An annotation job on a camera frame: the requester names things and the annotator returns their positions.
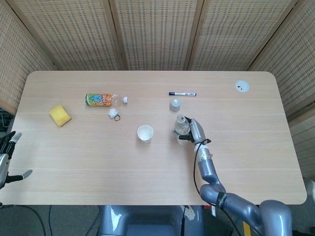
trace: robotic hand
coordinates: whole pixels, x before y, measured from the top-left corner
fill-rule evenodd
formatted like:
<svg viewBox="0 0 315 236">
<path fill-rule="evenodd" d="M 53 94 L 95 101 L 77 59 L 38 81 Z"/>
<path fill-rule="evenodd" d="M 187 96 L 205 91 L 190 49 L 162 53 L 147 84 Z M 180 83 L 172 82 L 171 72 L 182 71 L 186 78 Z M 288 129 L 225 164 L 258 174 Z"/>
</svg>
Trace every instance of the robotic hand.
<svg viewBox="0 0 315 236">
<path fill-rule="evenodd" d="M 10 160 L 12 158 L 15 145 L 21 135 L 21 133 L 15 134 L 15 131 L 13 131 L 0 139 L 0 189 L 2 189 L 6 183 L 23 180 L 32 173 L 32 170 L 28 170 L 20 176 L 8 175 Z"/>
<path fill-rule="evenodd" d="M 195 145 L 194 152 L 201 177 L 208 183 L 200 188 L 202 200 L 231 211 L 260 236 L 292 236 L 292 215 L 287 205 L 275 200 L 266 200 L 258 208 L 244 198 L 226 192 L 206 146 L 210 140 L 206 139 L 201 125 L 196 120 L 186 119 L 190 124 L 190 133 L 178 138 L 189 140 Z"/>
</svg>

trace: black wire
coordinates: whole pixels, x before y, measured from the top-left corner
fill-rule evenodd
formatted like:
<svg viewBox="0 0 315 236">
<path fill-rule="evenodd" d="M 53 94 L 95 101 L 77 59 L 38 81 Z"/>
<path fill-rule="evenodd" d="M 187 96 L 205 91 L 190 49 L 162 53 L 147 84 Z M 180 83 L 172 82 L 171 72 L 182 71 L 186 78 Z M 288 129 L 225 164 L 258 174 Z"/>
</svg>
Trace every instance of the black wire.
<svg viewBox="0 0 315 236">
<path fill-rule="evenodd" d="M 26 209 L 29 209 L 31 210 L 32 212 L 34 212 L 34 214 L 38 217 L 39 221 L 40 221 L 40 224 L 43 228 L 43 233 L 44 233 L 44 236 L 46 236 L 46 230 L 45 230 L 45 226 L 44 226 L 44 223 L 43 223 L 43 220 L 41 219 L 40 215 L 37 213 L 36 210 L 34 210 L 33 208 L 29 207 L 29 206 L 25 206 L 25 205 L 13 205 L 14 207 L 24 207 Z"/>
<path fill-rule="evenodd" d="M 182 218 L 185 217 L 185 210 L 186 210 L 186 206 L 184 206 L 184 212 L 183 212 L 183 217 Z"/>
<path fill-rule="evenodd" d="M 200 192 L 199 192 L 199 189 L 198 189 L 198 186 L 196 183 L 196 160 L 197 160 L 197 155 L 198 155 L 198 152 L 199 152 L 201 145 L 202 145 L 202 143 L 199 144 L 197 151 L 196 151 L 195 160 L 193 161 L 193 183 L 195 184 L 195 188 L 196 188 L 199 195 L 200 195 Z"/>
<path fill-rule="evenodd" d="M 195 173 L 196 173 L 196 161 L 197 161 L 197 155 L 198 155 L 199 149 L 200 149 L 200 147 L 201 147 L 201 145 L 203 144 L 204 141 L 200 142 L 200 144 L 199 144 L 199 146 L 198 146 L 198 148 L 197 148 L 197 151 L 196 151 L 195 160 L 194 160 L 194 162 L 193 162 L 193 183 L 195 184 L 195 188 L 196 188 L 196 190 L 197 190 L 197 192 L 198 192 L 199 195 L 200 195 L 200 191 L 199 191 L 198 186 L 197 186 L 197 183 L 196 183 L 196 175 L 195 175 Z M 238 228 L 236 227 L 236 225 L 235 225 L 234 221 L 232 220 L 231 216 L 230 216 L 223 208 L 217 207 L 217 206 L 216 206 L 215 204 L 213 204 L 213 203 L 208 203 L 208 204 L 209 204 L 209 205 L 212 205 L 213 207 L 216 207 L 216 208 L 218 208 L 218 209 L 221 209 L 221 210 L 226 214 L 227 218 L 231 221 L 231 223 L 232 223 L 232 225 L 233 225 L 233 228 L 235 228 L 237 234 L 238 234 L 239 236 L 241 236 L 241 233 L 240 233 L 240 231 L 238 230 Z"/>
<path fill-rule="evenodd" d="M 91 224 L 89 230 L 88 230 L 87 233 L 85 234 L 85 236 L 88 236 L 89 232 L 91 231 L 91 229 L 93 228 L 94 224 L 96 223 L 96 221 L 97 221 L 99 215 L 100 215 L 100 207 L 98 206 L 98 214 L 97 214 L 95 220 L 93 221 L 93 223 Z"/>
<path fill-rule="evenodd" d="M 49 207 L 49 212 L 48 212 L 48 225 L 49 225 L 50 235 L 53 236 L 53 230 L 52 230 L 52 228 L 51 228 L 51 223 L 50 223 L 51 207 L 52 207 L 52 205 L 50 205 L 50 207 Z"/>
<path fill-rule="evenodd" d="M 236 227 L 236 224 L 235 224 L 234 221 L 232 220 L 231 216 L 230 216 L 224 209 L 221 208 L 221 210 L 226 214 L 226 216 L 228 217 L 228 219 L 231 221 L 231 223 L 232 223 L 234 229 L 236 230 L 237 234 L 238 234 L 239 236 L 241 236 L 241 233 L 240 233 L 240 231 L 238 230 L 238 228 Z"/>
<path fill-rule="evenodd" d="M 234 222 L 235 225 L 237 224 L 237 222 L 238 222 L 239 219 L 240 219 L 240 218 L 237 218 L 237 219 L 236 219 L 236 221 Z M 233 232 L 234 232 L 234 228 L 232 228 L 231 233 L 230 233 L 230 236 L 232 236 Z"/>
</svg>

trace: whiteboard marker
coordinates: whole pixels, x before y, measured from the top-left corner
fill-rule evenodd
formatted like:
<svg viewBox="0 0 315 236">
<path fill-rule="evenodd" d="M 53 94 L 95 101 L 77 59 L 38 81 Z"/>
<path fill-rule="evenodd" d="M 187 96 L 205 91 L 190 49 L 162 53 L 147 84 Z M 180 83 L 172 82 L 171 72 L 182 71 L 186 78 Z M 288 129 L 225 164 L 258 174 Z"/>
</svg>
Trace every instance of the whiteboard marker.
<svg viewBox="0 0 315 236">
<path fill-rule="evenodd" d="M 197 93 L 195 92 L 169 92 L 169 96 L 193 96 L 195 97 Z"/>
</svg>

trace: plastic bottle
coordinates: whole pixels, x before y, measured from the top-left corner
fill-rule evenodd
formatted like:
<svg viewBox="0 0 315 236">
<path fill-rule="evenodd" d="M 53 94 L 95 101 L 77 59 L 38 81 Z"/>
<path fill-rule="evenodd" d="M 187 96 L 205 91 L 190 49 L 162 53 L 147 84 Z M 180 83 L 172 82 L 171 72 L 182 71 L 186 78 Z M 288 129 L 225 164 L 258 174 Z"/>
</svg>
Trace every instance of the plastic bottle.
<svg viewBox="0 0 315 236">
<path fill-rule="evenodd" d="M 85 102 L 88 106 L 119 106 L 128 103 L 128 97 L 121 97 L 117 94 L 111 95 L 88 93 L 85 96 Z"/>
<path fill-rule="evenodd" d="M 190 132 L 190 126 L 188 121 L 186 120 L 185 116 L 183 114 L 179 114 L 177 116 L 177 119 L 175 121 L 175 132 L 179 135 L 188 135 Z M 181 145 L 189 143 L 188 140 L 180 140 L 177 139 L 178 143 Z"/>
</svg>

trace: black cable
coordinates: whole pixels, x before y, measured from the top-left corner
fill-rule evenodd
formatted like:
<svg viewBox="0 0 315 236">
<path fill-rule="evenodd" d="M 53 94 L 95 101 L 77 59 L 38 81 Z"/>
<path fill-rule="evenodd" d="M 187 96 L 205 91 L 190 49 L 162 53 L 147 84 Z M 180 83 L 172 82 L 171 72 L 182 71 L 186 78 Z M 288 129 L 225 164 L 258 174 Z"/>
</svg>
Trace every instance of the black cable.
<svg viewBox="0 0 315 236">
<path fill-rule="evenodd" d="M 198 155 L 198 152 L 199 152 L 201 145 L 202 145 L 202 143 L 199 144 L 197 151 L 196 151 L 195 160 L 193 161 L 193 183 L 195 184 L 195 188 L 196 188 L 199 195 L 200 195 L 200 192 L 199 192 L 199 189 L 198 189 L 198 186 L 196 183 L 196 160 L 197 160 L 197 155 Z"/>
<path fill-rule="evenodd" d="M 198 155 L 199 149 L 200 149 L 201 145 L 202 145 L 206 140 L 207 140 L 207 139 L 205 139 L 204 141 L 202 141 L 202 142 L 199 143 L 199 146 L 198 146 L 197 151 L 196 151 L 196 154 L 195 154 L 195 160 L 194 160 L 194 162 L 193 162 L 193 182 L 194 182 L 194 184 L 195 184 L 195 188 L 196 188 L 196 190 L 197 190 L 197 192 L 198 192 L 199 195 L 200 195 L 200 191 L 199 191 L 199 189 L 198 189 L 198 186 L 197 186 L 197 183 L 196 183 L 196 176 L 195 176 L 195 173 L 196 173 L 196 161 L 197 161 L 197 155 Z M 209 204 L 209 205 L 212 205 L 213 207 L 216 207 L 216 208 L 218 208 L 218 209 L 221 209 L 221 210 L 226 214 L 227 218 L 231 221 L 231 223 L 232 223 L 232 225 L 233 225 L 233 228 L 235 228 L 237 234 L 238 234 L 239 236 L 241 236 L 241 233 L 240 233 L 240 231 L 238 230 L 238 228 L 236 227 L 236 225 L 235 225 L 234 221 L 232 220 L 231 216 L 230 216 L 223 208 L 217 207 L 215 204 L 212 204 L 212 203 L 208 203 L 208 204 Z"/>
<path fill-rule="evenodd" d="M 238 222 L 239 219 L 240 219 L 240 218 L 237 218 L 237 220 L 234 222 L 235 225 L 237 224 L 237 222 Z M 230 236 L 232 236 L 233 232 L 234 232 L 234 228 L 232 228 L 231 233 L 230 233 Z"/>
<path fill-rule="evenodd" d="M 87 231 L 87 233 L 85 234 L 85 236 L 88 236 L 89 232 L 91 231 L 91 229 L 93 228 L 94 224 L 96 223 L 96 221 L 97 221 L 99 215 L 100 215 L 100 207 L 98 206 L 98 214 L 97 214 L 95 220 L 93 221 L 93 223 L 91 224 L 91 226 L 89 227 L 89 230 Z"/>
<path fill-rule="evenodd" d="M 8 128 L 8 127 L 10 126 L 10 124 L 9 124 L 8 126 L 4 125 L 4 123 L 3 123 L 3 120 L 4 120 L 3 114 L 0 113 L 0 115 L 1 115 L 1 117 L 2 117 L 2 126 L 3 126 L 4 128 Z"/>
<path fill-rule="evenodd" d="M 241 236 L 241 233 L 240 231 L 238 230 L 238 228 L 236 227 L 236 224 L 234 223 L 234 221 L 232 220 L 231 216 L 224 210 L 221 208 L 221 210 L 226 214 L 226 216 L 228 217 L 228 219 L 231 221 L 232 225 L 233 225 L 233 228 L 236 230 L 237 234 L 239 236 Z"/>
<path fill-rule="evenodd" d="M 184 211 L 183 211 L 182 226 L 181 226 L 181 236 L 185 235 L 185 211 L 186 211 L 186 206 L 184 206 Z"/>
<path fill-rule="evenodd" d="M 52 228 L 51 228 L 51 224 L 50 224 L 51 207 L 52 207 L 52 205 L 50 205 L 50 206 L 49 206 L 49 212 L 48 212 L 48 225 L 49 225 L 50 236 L 53 236 L 53 230 L 52 230 Z"/>
<path fill-rule="evenodd" d="M 45 226 L 44 226 L 44 223 L 43 223 L 43 220 L 41 219 L 40 215 L 37 213 L 36 210 L 34 210 L 33 208 L 29 207 L 29 206 L 25 206 L 25 205 L 13 205 L 13 207 L 24 207 L 26 209 L 29 209 L 31 210 L 32 212 L 34 212 L 34 214 L 38 217 L 39 221 L 40 221 L 40 224 L 43 228 L 43 233 L 44 233 L 44 236 L 46 236 L 46 230 L 45 230 Z"/>
</svg>

